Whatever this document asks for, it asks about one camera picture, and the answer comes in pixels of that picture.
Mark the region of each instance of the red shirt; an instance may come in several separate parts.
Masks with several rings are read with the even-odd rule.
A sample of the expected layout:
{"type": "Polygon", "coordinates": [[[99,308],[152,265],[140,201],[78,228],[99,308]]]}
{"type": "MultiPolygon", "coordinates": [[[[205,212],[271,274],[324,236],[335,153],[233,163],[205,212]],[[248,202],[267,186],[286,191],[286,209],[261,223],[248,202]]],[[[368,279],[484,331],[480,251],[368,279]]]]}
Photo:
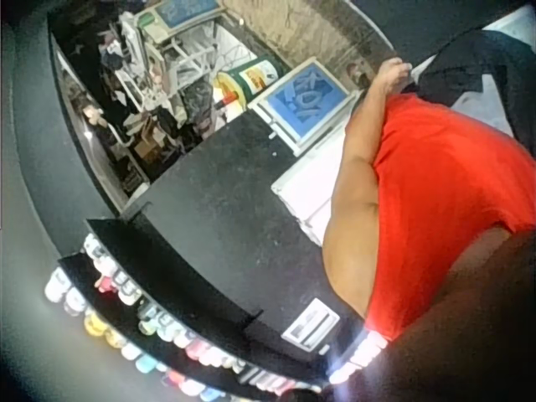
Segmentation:
{"type": "Polygon", "coordinates": [[[536,163],[512,138],[414,95],[393,96],[374,170],[379,253],[365,325],[398,337],[483,231],[536,227],[536,163]]]}

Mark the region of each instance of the hand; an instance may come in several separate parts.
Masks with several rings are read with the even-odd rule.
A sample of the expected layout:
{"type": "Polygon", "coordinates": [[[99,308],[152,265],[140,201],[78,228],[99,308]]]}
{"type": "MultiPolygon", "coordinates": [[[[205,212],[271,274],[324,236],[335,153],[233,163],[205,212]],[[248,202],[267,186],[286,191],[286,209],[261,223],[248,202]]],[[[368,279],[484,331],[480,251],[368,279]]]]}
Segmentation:
{"type": "Polygon", "coordinates": [[[385,60],[379,67],[372,85],[390,95],[394,88],[410,76],[411,64],[404,63],[400,57],[385,60]]]}

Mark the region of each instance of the display shelf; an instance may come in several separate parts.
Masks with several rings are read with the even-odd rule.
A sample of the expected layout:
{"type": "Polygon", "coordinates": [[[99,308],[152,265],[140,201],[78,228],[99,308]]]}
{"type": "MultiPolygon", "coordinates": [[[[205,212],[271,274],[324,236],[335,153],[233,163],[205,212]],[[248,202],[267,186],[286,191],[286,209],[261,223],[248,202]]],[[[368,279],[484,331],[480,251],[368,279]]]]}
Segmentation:
{"type": "Polygon", "coordinates": [[[75,254],[59,260],[59,265],[69,277],[72,285],[84,296],[88,304],[144,353],[166,364],[169,368],[225,393],[254,400],[274,400],[275,395],[260,391],[251,385],[240,384],[232,370],[203,366],[191,360],[183,349],[166,343],[156,336],[143,335],[138,330],[137,310],[121,303],[113,293],[99,293],[94,287],[101,276],[93,261],[85,254],[75,254]]]}
{"type": "Polygon", "coordinates": [[[248,339],[244,330],[254,318],[195,272],[165,240],[147,236],[116,219],[88,219],[87,223],[105,251],[152,302],[201,338],[236,358],[296,382],[326,383],[324,367],[298,362],[248,339]]]}

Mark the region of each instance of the person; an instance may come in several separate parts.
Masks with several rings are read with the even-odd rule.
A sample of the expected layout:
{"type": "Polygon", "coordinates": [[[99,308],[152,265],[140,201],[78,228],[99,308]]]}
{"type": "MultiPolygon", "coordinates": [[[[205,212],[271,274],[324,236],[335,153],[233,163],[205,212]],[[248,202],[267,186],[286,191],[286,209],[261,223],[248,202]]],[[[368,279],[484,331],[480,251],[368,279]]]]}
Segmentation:
{"type": "Polygon", "coordinates": [[[536,227],[534,160],[490,126],[392,95],[410,68],[385,61],[346,127],[322,247],[333,290],[388,341],[536,227]]]}
{"type": "Polygon", "coordinates": [[[278,402],[527,400],[536,372],[536,231],[508,238],[366,368],[278,402]]]}

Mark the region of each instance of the floor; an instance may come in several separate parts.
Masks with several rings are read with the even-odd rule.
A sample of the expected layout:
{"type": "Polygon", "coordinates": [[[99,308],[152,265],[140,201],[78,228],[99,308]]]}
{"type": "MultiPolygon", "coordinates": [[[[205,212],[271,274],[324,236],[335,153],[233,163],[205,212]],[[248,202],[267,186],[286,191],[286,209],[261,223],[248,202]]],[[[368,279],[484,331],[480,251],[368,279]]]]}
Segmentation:
{"type": "Polygon", "coordinates": [[[139,374],[81,318],[44,298],[57,250],[33,208],[18,165],[9,83],[13,33],[2,26],[2,366],[37,401],[194,400],[139,374]]]}

